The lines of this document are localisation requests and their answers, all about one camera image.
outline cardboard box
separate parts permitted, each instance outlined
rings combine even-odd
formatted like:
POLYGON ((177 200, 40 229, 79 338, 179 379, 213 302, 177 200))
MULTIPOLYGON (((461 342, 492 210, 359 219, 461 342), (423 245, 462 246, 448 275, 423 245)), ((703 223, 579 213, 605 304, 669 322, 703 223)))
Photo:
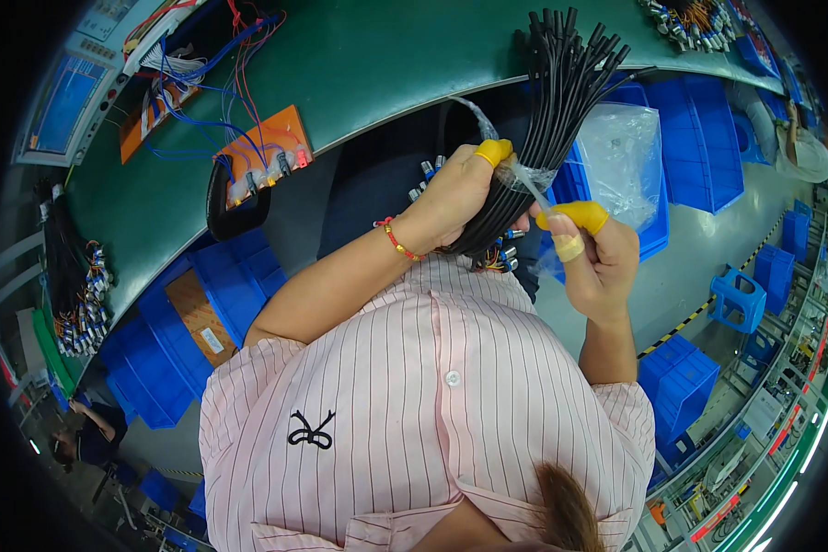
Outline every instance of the cardboard box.
POLYGON ((236 344, 214 313, 196 272, 190 269, 167 285, 166 295, 212 366, 217 368, 230 360, 236 344))

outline brown hair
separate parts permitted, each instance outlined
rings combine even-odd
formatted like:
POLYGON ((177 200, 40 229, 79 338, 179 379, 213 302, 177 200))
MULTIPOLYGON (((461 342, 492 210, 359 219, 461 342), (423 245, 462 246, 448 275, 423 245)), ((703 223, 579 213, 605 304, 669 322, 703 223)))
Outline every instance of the brown hair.
POLYGON ((594 508, 580 484, 561 466, 539 464, 536 470, 546 507, 540 514, 541 541, 566 550, 605 552, 594 508))
POLYGON ((49 451, 52 452, 52 458, 64 468, 65 473, 74 471, 74 458, 65 454, 62 450, 62 442, 55 437, 49 437, 49 451))

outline person's arm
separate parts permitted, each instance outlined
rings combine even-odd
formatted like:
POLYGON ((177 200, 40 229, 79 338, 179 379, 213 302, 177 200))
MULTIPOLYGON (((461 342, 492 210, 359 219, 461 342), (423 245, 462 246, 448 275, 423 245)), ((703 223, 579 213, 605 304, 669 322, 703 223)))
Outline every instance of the person's arm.
POLYGON ((628 300, 638 271, 638 235, 610 218, 594 237, 584 239, 568 216, 547 218, 564 262, 570 304, 588 318, 579 359, 586 381, 591 385, 637 381, 628 300))
POLYGON ((785 156, 791 161, 791 164, 797 166, 797 150, 795 144, 797 143, 797 107, 794 102, 788 100, 785 104, 785 111, 788 114, 788 134, 785 138, 785 156))
POLYGON ((100 414, 96 413, 93 409, 89 408, 83 403, 79 403, 74 399, 68 401, 68 406, 70 409, 73 410, 77 414, 83 414, 84 416, 88 417, 89 420, 95 422, 95 425, 101 430, 101 433, 104 434, 105 438, 110 441, 111 443, 116 437, 116 431, 114 427, 108 424, 108 421, 105 420, 100 416, 100 414))
MULTIPOLYGON (((492 163, 476 150, 458 148, 418 200, 393 219, 390 225, 400 245, 422 255, 460 236, 484 205, 494 173, 492 163)), ((266 337, 313 342, 358 312, 412 262, 393 247, 385 229, 371 230, 287 281, 255 318, 245 346, 266 337)))

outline yellow black safety tape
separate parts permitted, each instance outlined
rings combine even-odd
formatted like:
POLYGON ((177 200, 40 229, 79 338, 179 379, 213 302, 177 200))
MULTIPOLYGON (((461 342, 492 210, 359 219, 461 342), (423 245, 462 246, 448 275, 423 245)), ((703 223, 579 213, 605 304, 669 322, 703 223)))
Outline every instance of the yellow black safety tape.
POLYGON ((165 472, 165 473, 180 473, 181 475, 189 475, 192 477, 205 477, 202 473, 197 473, 195 471, 184 471, 184 470, 171 470, 169 468, 159 468, 156 466, 151 466, 157 472, 165 472))
MULTIPOLYGON (((754 260, 754 258, 758 256, 758 253, 760 253, 760 250, 763 249, 764 246, 766 245, 766 242, 770 240, 770 236, 772 236, 773 232, 776 231, 777 228, 779 228, 779 224, 782 222, 782 218, 784 218, 784 217, 785 217, 785 214, 782 213, 782 215, 779 217, 779 220, 776 221, 776 224, 773 225, 773 228, 770 229, 769 233, 764 238, 764 241, 760 242, 760 245, 758 245, 758 248, 754 250, 754 253, 751 254, 751 257, 749 257, 745 262, 743 262, 742 266, 739 267, 739 270, 745 270, 745 267, 747 267, 749 265, 749 263, 751 263, 751 261, 754 260)), ((692 322, 696 318, 696 316, 700 315, 703 311, 705 311, 708 308, 708 305, 710 305, 711 303, 714 303, 714 300, 716 298, 717 298, 716 295, 712 295, 705 303, 702 304, 702 306, 697 308, 693 312, 692 315, 688 316, 687 318, 684 319, 683 322, 681 322, 680 324, 675 326, 672 331, 668 332, 665 336, 661 337, 659 339, 659 341, 657 341, 653 345, 651 345, 651 346, 647 347, 646 349, 644 349, 643 351, 641 351, 638 354, 638 359, 642 359, 643 357, 650 354, 651 352, 654 352, 657 347, 659 347, 660 345, 662 345, 663 343, 665 343, 666 341, 671 339, 671 337, 674 334, 676 334, 679 331, 681 331, 682 329, 684 329, 684 326, 686 326, 687 324, 692 322)))

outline green workbench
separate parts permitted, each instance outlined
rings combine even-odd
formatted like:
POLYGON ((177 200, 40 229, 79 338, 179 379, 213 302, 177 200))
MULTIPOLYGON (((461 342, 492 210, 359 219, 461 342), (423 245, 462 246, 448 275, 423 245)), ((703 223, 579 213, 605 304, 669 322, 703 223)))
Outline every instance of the green workbench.
MULTIPOLYGON (((287 8, 285 24, 250 62, 248 86, 262 117, 297 105, 318 155, 449 94, 523 80, 513 32, 527 29, 529 11, 551 7, 566 13, 568 6, 506 0, 310 0, 287 8)), ((782 92, 782 83, 752 73, 736 51, 677 53, 636 0, 590 0, 576 8, 581 34, 589 35, 601 21, 608 35, 617 33, 621 43, 631 46, 626 68, 658 65, 782 92)), ((205 84, 222 87, 233 62, 228 55, 205 84)), ((253 123, 239 104, 233 122, 247 130, 253 123)), ((220 106, 221 94, 206 90, 185 112, 216 121, 220 106)), ((222 129, 207 131, 223 145, 222 129)), ((200 132, 177 120, 155 132, 152 143, 158 149, 213 150, 200 132)), ((121 165, 117 132, 108 128, 96 135, 71 176, 68 195, 81 235, 105 245, 115 275, 107 303, 114 321, 206 230, 211 167, 206 159, 166 161, 146 149, 121 165)))

